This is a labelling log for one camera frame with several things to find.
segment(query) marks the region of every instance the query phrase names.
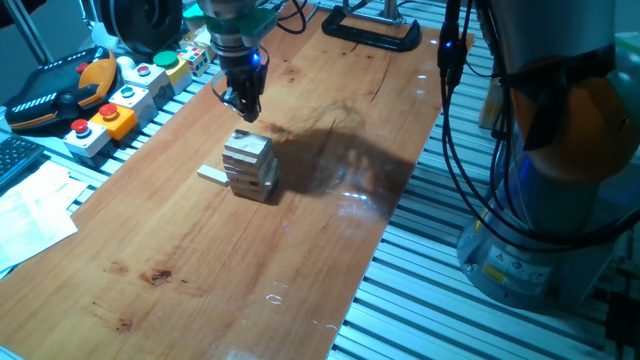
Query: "black cable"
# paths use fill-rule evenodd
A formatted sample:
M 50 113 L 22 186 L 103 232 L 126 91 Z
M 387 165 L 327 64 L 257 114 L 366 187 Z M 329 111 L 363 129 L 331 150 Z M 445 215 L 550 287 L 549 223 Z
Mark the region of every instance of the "black cable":
M 486 77 L 486 78 L 491 78 L 491 79 L 496 79 L 496 78 L 500 77 L 500 75 L 498 75 L 498 74 L 491 74 L 491 75 L 480 74 L 479 72 L 476 71 L 476 69 L 473 68 L 473 66 L 471 66 L 471 64 L 469 64 L 469 60 L 466 60 L 465 64 L 467 65 L 469 70 L 471 70 L 471 72 L 473 72 L 474 74 L 476 74 L 476 75 L 478 75 L 480 77 Z
M 465 37 L 466 37 L 467 29 L 468 29 L 469 18 L 470 18 L 470 10 L 467 9 L 467 15 L 466 15 L 466 18 L 465 18 L 465 26 L 464 26 L 464 29 L 463 29 L 463 35 Z M 466 44 L 466 42 L 464 41 L 465 37 L 463 37 L 462 38 L 463 40 L 460 42 L 461 44 L 463 44 L 463 46 L 464 46 L 464 44 Z M 589 247 L 589 246 L 593 246 L 593 245 L 598 245 L 598 244 L 601 244 L 601 243 L 609 242 L 609 241 L 612 240 L 612 238 L 615 238 L 615 237 L 621 235 L 623 232 L 627 231 L 630 226 L 632 226 L 635 223 L 637 223 L 638 221 L 640 221 L 640 210 L 637 210 L 637 211 L 635 211 L 633 213 L 628 214 L 625 218 L 612 221 L 612 222 L 600 227 L 599 229 L 590 231 L 590 232 L 588 232 L 586 234 L 583 234 L 581 236 L 578 236 L 578 237 L 570 238 L 568 240 L 570 240 L 571 243 L 564 244 L 564 245 L 563 244 L 558 244 L 558 242 L 560 242 L 561 240 L 562 241 L 567 241 L 567 238 L 560 238 L 560 237 L 553 236 L 553 235 L 541 234 L 541 233 L 539 233 L 537 231 L 532 231 L 533 229 L 530 229 L 529 231 L 525 232 L 522 229 L 514 226 L 511 222 L 506 221 L 479 194 L 479 192 L 477 191 L 477 189 L 473 185 L 471 179 L 469 179 L 468 175 L 466 174 L 466 171 L 462 167 L 460 159 L 459 159 L 459 157 L 457 155 L 457 152 L 455 150 L 455 146 L 453 144 L 453 138 L 452 138 L 452 135 L 451 135 L 450 123 L 449 123 L 450 98 L 453 95 L 453 87 L 455 87 L 457 85 L 455 80 L 456 79 L 455 79 L 455 76 L 454 76 L 454 79 L 450 81 L 450 83 L 453 84 L 453 86 L 451 86 L 451 88 L 449 89 L 449 95 L 447 95 L 447 92 L 446 92 L 447 77 L 445 77 L 445 76 L 441 77 L 441 96 L 443 98 L 442 102 L 443 102 L 443 111 L 444 111 L 442 144 L 443 144 L 443 153 L 445 155 L 445 163 L 447 164 L 447 169 L 449 170 L 449 174 L 451 175 L 452 181 L 456 185 L 456 189 L 460 193 L 460 196 L 463 198 L 463 201 L 465 202 L 465 204 L 467 205 L 469 210 L 474 214 L 474 216 L 478 219 L 478 221 L 480 221 L 485 227 L 487 227 L 487 229 L 494 236 L 496 236 L 498 239 L 502 240 L 503 242 L 505 242 L 505 243 L 507 243 L 507 244 L 509 244 L 511 246 L 520 248 L 520 249 L 524 249 L 524 250 L 528 250 L 528 251 L 534 251 L 534 252 L 558 253 L 558 252 L 578 250 L 578 249 L 582 249 L 582 248 L 585 248 L 585 247 Z M 506 109 L 506 115 L 507 115 L 507 119 L 506 120 L 507 121 L 509 121 L 511 119 L 510 110 L 511 110 L 510 108 Z M 478 201 L 480 201 L 482 203 L 482 205 L 485 207 L 485 209 L 487 209 L 487 211 L 489 211 L 491 213 L 491 215 L 493 215 L 496 219 L 498 219 L 501 223 L 503 223 L 507 227 L 511 228 L 512 230 L 516 231 L 517 233 L 519 233 L 519 234 L 521 234 L 521 235 L 523 235 L 523 236 L 525 236 L 527 238 L 530 238 L 532 240 L 538 240 L 538 241 L 546 243 L 548 245 L 552 245 L 552 246 L 556 246 L 556 247 L 559 246 L 559 248 L 555 248 L 555 249 L 536 249 L 536 248 L 525 247 L 525 246 L 522 246 L 522 245 L 519 245 L 519 244 L 515 244 L 515 243 L 509 241 L 504 236 L 500 235 L 495 229 L 491 228 L 487 224 L 487 222 L 484 220 L 483 216 L 481 216 L 478 213 L 478 211 L 473 207 L 473 205 L 469 202 L 464 190 L 460 186 L 460 184 L 458 182 L 458 179 L 457 179 L 457 176 L 453 171 L 453 167 L 451 166 L 451 161 L 449 159 L 447 145 L 451 149 L 451 157 L 456 162 L 456 166 L 460 170 L 460 174 L 462 175 L 463 179 L 467 183 L 467 186 L 471 189 L 473 195 L 478 199 Z
M 458 181 L 458 177 L 456 176 L 455 172 L 453 171 L 453 167 L 451 166 L 451 160 L 449 159 L 449 152 L 448 152 L 448 148 L 449 147 L 454 147 L 452 142 L 447 142 L 448 137 L 445 135 L 447 132 L 451 133 L 451 128 L 450 128 L 450 124 L 449 124 L 449 104 L 450 104 L 450 99 L 451 99 L 451 95 L 453 95 L 453 91 L 450 90 L 450 94 L 449 96 L 447 96 L 446 92 L 445 92 L 445 79 L 442 78 L 441 79 L 441 96 L 442 96 L 442 107 L 443 107 L 443 113 L 444 113 L 444 119 L 443 119 L 443 123 L 442 123 L 442 152 L 444 154 L 444 159 L 445 159 L 445 164 L 447 165 L 447 170 L 449 171 L 449 176 L 451 177 L 451 180 L 453 181 L 454 186 L 456 187 L 456 190 L 458 190 L 458 193 L 460 194 L 460 197 L 462 198 L 462 201 L 465 203 L 465 205 L 467 206 L 467 208 L 469 209 L 469 211 L 471 211 L 471 213 L 473 214 L 473 216 L 478 219 L 478 221 L 482 224 L 482 226 L 484 226 L 491 234 L 493 234 L 493 236 L 495 236 L 496 238 L 498 238 L 500 241 L 504 242 L 507 245 L 511 245 L 514 248 L 517 249 L 521 249 L 521 250 L 526 250 L 526 251 L 531 251 L 531 252 L 539 252 L 539 253 L 558 253 L 558 252 L 564 252 L 564 251 L 571 251 L 573 249 L 571 248 L 560 248 L 560 249 L 537 249 L 537 248 L 530 248 L 527 246 L 522 246 L 520 244 L 516 244 L 513 241 L 507 239 L 506 237 L 502 236 L 498 231 L 496 231 L 493 227 L 491 227 L 491 225 L 489 225 L 489 223 L 487 223 L 487 221 L 484 219 L 484 217 L 478 212 L 478 210 L 476 210 L 476 208 L 473 206 L 473 204 L 471 204 L 471 202 L 469 201 L 469 198 L 467 197 L 467 194 L 465 194 L 464 190 L 462 189 L 462 186 L 460 186 L 460 182 Z
M 415 1 L 415 0 L 406 0 L 401 2 L 400 4 L 396 5 L 396 8 L 399 8 L 402 5 L 406 5 L 406 4 L 420 4 L 420 1 Z
M 300 9 L 304 10 L 304 7 L 307 6 L 307 2 L 308 2 L 308 0 L 304 0 L 302 2 L 302 5 L 300 5 Z M 278 21 L 289 20 L 289 19 L 291 19 L 292 17 L 294 17 L 296 15 L 298 15 L 298 11 L 297 10 L 292 12 L 291 14 L 285 16 L 285 17 L 278 18 Z
M 505 112 L 505 123 L 507 125 L 507 138 L 505 140 L 505 151 L 504 151 L 504 182 L 503 182 L 503 186 L 502 188 L 504 189 L 504 195 L 507 198 L 507 205 L 509 206 L 509 209 L 511 210 L 511 213 L 513 214 L 513 216 L 515 216 L 518 220 L 522 221 L 522 219 L 520 218 L 520 215 L 518 214 L 518 212 L 516 211 L 516 207 L 513 205 L 513 199 L 511 198 L 511 186 L 509 186 L 511 183 L 509 182 L 509 173 L 510 173 L 510 168 L 511 168 L 511 150 L 512 150 L 512 146 L 511 146 L 511 141 L 513 140 L 511 138 L 512 134 L 513 134 L 513 119 L 511 118 L 511 103 L 509 102 L 509 93 L 508 90 L 506 90 L 506 88 L 503 88 L 506 93 L 503 96 L 503 100 L 502 100 L 502 104 L 503 104 L 503 109 Z
M 302 19 L 302 28 L 300 30 L 291 30 L 286 26 L 283 26 L 282 24 L 278 23 L 278 27 L 280 29 L 282 29 L 283 31 L 289 33 L 289 34 L 293 34 L 293 35 L 300 35 L 302 34 L 305 30 L 307 30 L 307 19 L 304 17 L 304 12 L 302 12 L 302 8 L 300 7 L 300 4 L 298 3 L 298 0 L 291 0 L 293 2 L 293 6 L 296 7 L 296 13 L 300 14 L 300 19 Z
M 496 140 L 496 145 L 493 148 L 493 154 L 491 155 L 491 167 L 489 168 L 489 189 L 491 190 L 491 195 L 493 195 L 493 199 L 496 202 L 496 205 L 500 210 L 504 211 L 504 206 L 498 199 L 498 194 L 496 192 L 496 180 L 495 180 L 495 172 L 496 172 L 496 162 L 498 162 L 498 154 L 500 153 L 500 145 L 502 144 L 502 140 Z

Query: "white sticker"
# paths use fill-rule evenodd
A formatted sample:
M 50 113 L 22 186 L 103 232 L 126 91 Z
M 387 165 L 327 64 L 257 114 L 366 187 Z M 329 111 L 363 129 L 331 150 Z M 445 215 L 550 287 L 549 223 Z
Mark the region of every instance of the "white sticker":
M 522 259 L 516 258 L 495 246 L 491 246 L 487 261 L 496 269 L 505 272 L 508 278 L 534 284 L 544 284 L 552 269 L 550 266 L 533 265 L 524 262 Z

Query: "wooden board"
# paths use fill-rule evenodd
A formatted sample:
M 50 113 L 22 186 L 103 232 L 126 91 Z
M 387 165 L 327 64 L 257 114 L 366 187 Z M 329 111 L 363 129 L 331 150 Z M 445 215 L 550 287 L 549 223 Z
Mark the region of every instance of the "wooden board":
M 436 30 L 393 54 L 325 36 L 325 16 L 264 41 L 256 123 L 199 92 L 75 212 L 77 234 L 0 283 L 0 344 L 26 359 L 326 356 L 440 98 Z M 196 175 L 222 169 L 236 128 L 274 140 L 269 204 Z

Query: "yellow and black case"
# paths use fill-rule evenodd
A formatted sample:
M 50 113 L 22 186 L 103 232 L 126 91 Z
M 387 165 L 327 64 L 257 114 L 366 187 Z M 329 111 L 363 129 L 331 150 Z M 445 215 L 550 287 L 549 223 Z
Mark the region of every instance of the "yellow and black case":
M 13 130 L 26 130 L 76 119 L 83 111 L 106 103 L 118 88 L 118 76 L 113 52 L 102 47 L 42 66 L 4 104 L 7 124 Z

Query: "green button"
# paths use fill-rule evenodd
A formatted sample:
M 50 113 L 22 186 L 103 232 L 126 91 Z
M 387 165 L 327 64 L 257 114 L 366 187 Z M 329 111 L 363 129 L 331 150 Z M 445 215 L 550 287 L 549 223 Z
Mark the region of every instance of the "green button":
M 178 65 L 178 55 L 173 51 L 163 51 L 153 57 L 153 63 L 165 69 Z

